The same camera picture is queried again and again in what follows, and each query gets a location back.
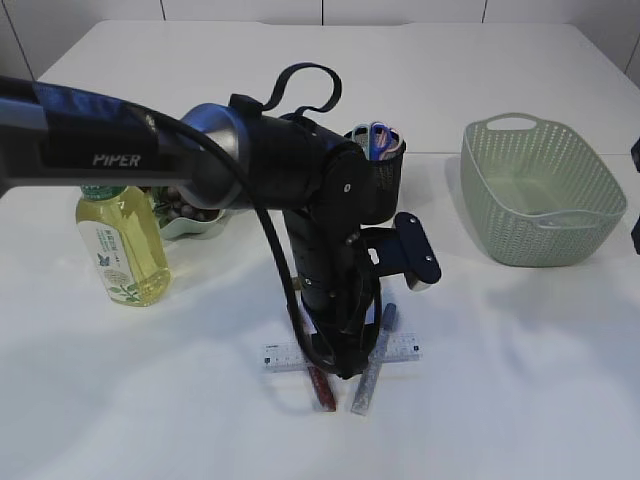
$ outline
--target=white ruler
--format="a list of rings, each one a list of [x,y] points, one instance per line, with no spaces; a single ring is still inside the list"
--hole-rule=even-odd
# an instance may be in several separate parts
[[[411,362],[420,360],[422,352],[418,337],[414,333],[392,333],[389,336],[383,363]],[[307,369],[307,361],[297,343],[265,345],[263,367],[266,372],[294,372]]]

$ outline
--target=scissor handle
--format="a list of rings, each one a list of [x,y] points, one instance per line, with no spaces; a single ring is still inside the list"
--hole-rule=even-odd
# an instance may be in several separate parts
[[[402,147],[402,142],[404,142],[402,135],[400,134],[399,131],[397,131],[395,128],[391,128],[390,130],[391,130],[392,143],[393,143],[393,140],[395,140],[396,145],[392,148],[389,148],[382,154],[382,156],[385,157],[383,160],[386,160],[387,158],[389,158],[389,156],[392,156],[391,154],[394,154],[398,150],[400,150],[400,147]]]
[[[356,125],[353,130],[351,130],[351,140],[358,143],[358,135],[364,134],[365,136],[365,144],[361,145],[362,150],[364,150],[364,155],[369,160],[369,124],[361,123],[360,125]]]
[[[384,153],[393,143],[391,130],[384,123],[374,122],[369,130],[369,160],[380,160],[380,155]]]

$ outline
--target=yellow liquid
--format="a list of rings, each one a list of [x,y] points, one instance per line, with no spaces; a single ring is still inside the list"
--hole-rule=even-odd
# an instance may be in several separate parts
[[[108,200],[80,199],[76,222],[100,222],[120,233],[140,301],[111,298],[123,305],[145,307],[160,299],[171,282],[171,274],[149,200],[137,187],[127,187]]]

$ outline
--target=black strap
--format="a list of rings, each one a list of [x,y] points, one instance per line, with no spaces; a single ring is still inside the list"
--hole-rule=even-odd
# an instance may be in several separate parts
[[[338,76],[338,74],[333,70],[331,70],[329,67],[325,67],[324,65],[305,62],[305,63],[296,63],[295,65],[291,65],[290,67],[286,68],[280,74],[280,76],[278,76],[278,80],[276,80],[276,84],[273,87],[273,92],[271,93],[271,98],[264,105],[264,107],[262,107],[263,112],[273,110],[280,104],[280,101],[284,96],[284,90],[287,87],[287,82],[289,81],[291,76],[294,73],[296,73],[298,70],[303,70],[305,68],[318,68],[320,70],[324,70],[325,72],[327,72],[331,76],[331,79],[333,80],[333,93],[331,94],[331,98],[329,98],[329,101],[325,103],[324,106],[320,108],[312,107],[308,105],[303,107],[298,107],[294,115],[301,116],[305,110],[313,110],[314,112],[326,113],[332,110],[333,107],[335,107],[338,104],[338,101],[342,96],[342,80],[340,80],[340,77]]]

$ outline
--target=black pen holder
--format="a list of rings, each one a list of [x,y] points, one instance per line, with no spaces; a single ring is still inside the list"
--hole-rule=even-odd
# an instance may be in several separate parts
[[[356,137],[355,142],[362,147],[366,138],[359,140]],[[402,178],[402,160],[406,149],[407,144],[403,140],[402,145],[389,158],[369,161],[375,177],[376,195],[375,206],[363,221],[365,225],[384,223],[395,215]]]

